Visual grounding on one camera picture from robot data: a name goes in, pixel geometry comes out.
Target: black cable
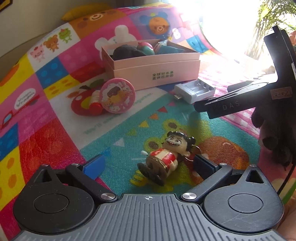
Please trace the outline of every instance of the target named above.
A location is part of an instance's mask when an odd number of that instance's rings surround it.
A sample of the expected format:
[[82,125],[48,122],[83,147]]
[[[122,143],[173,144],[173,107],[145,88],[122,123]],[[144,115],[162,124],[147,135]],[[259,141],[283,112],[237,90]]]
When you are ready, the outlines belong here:
[[290,179],[290,177],[291,177],[291,175],[292,175],[292,173],[293,173],[293,171],[294,171],[294,169],[295,169],[295,166],[296,166],[296,162],[294,161],[293,166],[291,167],[291,169],[290,169],[288,175],[286,176],[286,178],[285,178],[283,184],[281,185],[281,187],[280,187],[279,190],[277,191],[277,194],[278,194],[278,195],[281,194],[281,192],[282,192],[282,190],[284,189],[285,185],[286,185],[287,182],[289,181],[289,179]]

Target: cardboard box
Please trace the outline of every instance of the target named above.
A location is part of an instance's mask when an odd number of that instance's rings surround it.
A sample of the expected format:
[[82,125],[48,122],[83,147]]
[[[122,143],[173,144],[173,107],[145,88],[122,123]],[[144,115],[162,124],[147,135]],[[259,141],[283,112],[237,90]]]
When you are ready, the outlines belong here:
[[117,47],[128,44],[137,46],[148,42],[152,46],[161,39],[139,40],[102,47],[102,59],[109,78],[123,78],[135,90],[151,88],[170,83],[195,80],[200,68],[200,53],[168,41],[168,46],[182,48],[184,53],[150,55],[113,61],[110,55]]

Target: cartoon print mat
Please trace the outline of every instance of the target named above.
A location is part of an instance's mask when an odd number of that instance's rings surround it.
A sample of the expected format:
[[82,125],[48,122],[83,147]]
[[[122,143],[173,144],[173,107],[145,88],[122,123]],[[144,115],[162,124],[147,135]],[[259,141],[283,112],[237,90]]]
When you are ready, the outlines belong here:
[[[274,187],[288,170],[268,162],[257,144],[259,131],[250,122],[252,110],[209,120],[192,105],[173,97],[175,84],[136,92],[123,114],[90,116],[91,94],[107,80],[101,48],[107,44],[167,38],[201,55],[200,78],[217,87],[245,81],[239,65],[222,57],[202,34],[198,23],[170,4],[111,9],[66,23],[49,33],[0,81],[0,240],[19,230],[13,217],[15,198],[43,163],[62,169],[85,163],[101,153],[106,168],[96,179],[120,195],[173,192],[180,194],[202,179],[191,163],[181,163],[164,187],[151,184],[137,170],[141,150],[158,148],[170,130],[194,136],[203,155],[244,169],[259,163]],[[291,178],[283,200],[293,186]]]

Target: yellow pillow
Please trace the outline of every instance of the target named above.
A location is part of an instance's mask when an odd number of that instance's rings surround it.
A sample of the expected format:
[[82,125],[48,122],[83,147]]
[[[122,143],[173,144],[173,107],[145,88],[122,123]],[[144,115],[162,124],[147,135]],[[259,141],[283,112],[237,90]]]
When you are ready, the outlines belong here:
[[69,22],[74,19],[83,17],[85,15],[105,11],[108,9],[112,9],[112,7],[110,7],[110,5],[108,5],[106,3],[92,3],[92,4],[82,5],[82,6],[73,8],[70,11],[68,11],[62,17],[62,20]]

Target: ribbed surface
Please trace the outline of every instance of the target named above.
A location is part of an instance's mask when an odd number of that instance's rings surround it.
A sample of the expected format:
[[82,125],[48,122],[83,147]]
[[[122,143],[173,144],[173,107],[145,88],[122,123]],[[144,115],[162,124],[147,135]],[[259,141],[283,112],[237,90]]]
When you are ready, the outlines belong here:
[[103,204],[94,218],[67,234],[42,236],[27,231],[17,241],[281,241],[276,232],[243,236],[226,232],[209,222],[199,206],[184,203],[173,194],[132,195]]

